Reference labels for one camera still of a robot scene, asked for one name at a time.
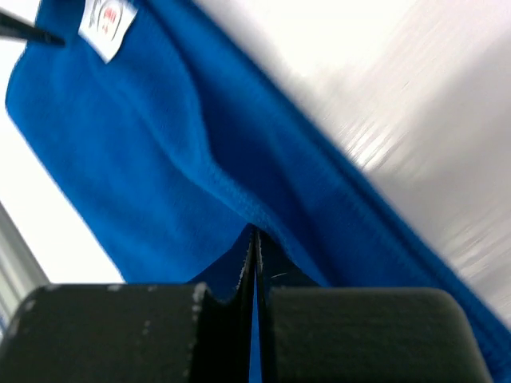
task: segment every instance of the black pointed object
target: black pointed object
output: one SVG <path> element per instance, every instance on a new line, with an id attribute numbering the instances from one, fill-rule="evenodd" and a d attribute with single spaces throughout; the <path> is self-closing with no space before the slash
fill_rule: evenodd
<path id="1" fill-rule="evenodd" d="M 0 38 L 13 38 L 59 46 L 65 45 L 62 38 L 36 26 L 31 26 L 2 10 L 0 10 Z"/>

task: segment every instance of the gray metal bar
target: gray metal bar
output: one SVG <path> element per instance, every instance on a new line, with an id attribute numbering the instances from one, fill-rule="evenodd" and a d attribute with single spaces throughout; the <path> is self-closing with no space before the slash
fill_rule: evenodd
<path id="1" fill-rule="evenodd" d="M 0 317 L 5 322 L 32 290 L 48 278 L 0 203 Z"/>

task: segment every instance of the white tag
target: white tag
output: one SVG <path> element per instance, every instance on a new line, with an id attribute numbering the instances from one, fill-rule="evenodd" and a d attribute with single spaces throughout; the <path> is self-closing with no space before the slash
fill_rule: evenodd
<path id="1" fill-rule="evenodd" d="M 126 0 L 85 0 L 78 33 L 109 62 L 121 47 L 137 10 Z"/>

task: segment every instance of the blue fabric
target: blue fabric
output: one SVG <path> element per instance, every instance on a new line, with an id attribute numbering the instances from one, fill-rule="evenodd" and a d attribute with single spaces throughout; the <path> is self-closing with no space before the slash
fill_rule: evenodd
<path id="1" fill-rule="evenodd" d="M 82 1 L 43 0 L 7 108 L 127 282 L 186 282 L 247 223 L 324 286 L 432 286 L 467 313 L 497 382 L 511 336 L 189 0 L 148 0 L 105 64 Z"/>

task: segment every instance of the white surface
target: white surface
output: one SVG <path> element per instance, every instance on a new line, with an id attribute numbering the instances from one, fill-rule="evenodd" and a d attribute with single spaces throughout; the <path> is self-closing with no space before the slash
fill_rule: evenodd
<path id="1" fill-rule="evenodd" d="M 511 4 L 197 1 L 511 323 Z M 36 4 L 0 6 L 33 17 Z M 20 46 L 0 44 L 5 83 Z M 50 278 L 114 279 L 2 119 L 0 199 Z"/>
<path id="2" fill-rule="evenodd" d="M 38 3 L 0 0 L 0 8 L 33 21 Z M 119 282 L 115 267 L 6 115 L 7 81 L 23 48 L 0 39 L 0 200 L 51 282 Z"/>

